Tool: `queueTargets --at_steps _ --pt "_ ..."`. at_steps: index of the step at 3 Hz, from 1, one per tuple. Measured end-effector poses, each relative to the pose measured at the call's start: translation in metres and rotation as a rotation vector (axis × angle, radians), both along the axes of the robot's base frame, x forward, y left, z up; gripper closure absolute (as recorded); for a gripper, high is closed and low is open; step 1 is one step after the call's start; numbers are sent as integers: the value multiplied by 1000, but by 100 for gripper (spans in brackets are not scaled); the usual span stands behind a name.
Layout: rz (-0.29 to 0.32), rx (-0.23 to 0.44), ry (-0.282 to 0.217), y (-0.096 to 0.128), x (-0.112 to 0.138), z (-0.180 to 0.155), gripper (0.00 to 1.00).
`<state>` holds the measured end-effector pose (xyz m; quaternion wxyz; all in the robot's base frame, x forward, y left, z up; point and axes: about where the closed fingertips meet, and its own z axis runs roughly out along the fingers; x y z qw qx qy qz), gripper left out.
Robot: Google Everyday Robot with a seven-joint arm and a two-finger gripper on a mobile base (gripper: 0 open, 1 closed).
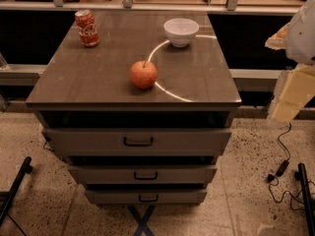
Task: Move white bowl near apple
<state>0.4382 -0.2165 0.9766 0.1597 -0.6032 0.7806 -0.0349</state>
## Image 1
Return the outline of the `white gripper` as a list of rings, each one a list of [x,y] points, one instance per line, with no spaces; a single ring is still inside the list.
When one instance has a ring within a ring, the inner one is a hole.
[[[285,49],[287,58],[304,63],[288,72],[271,113],[272,120],[288,124],[315,96],[315,0],[307,0],[289,24],[267,39],[265,46]]]

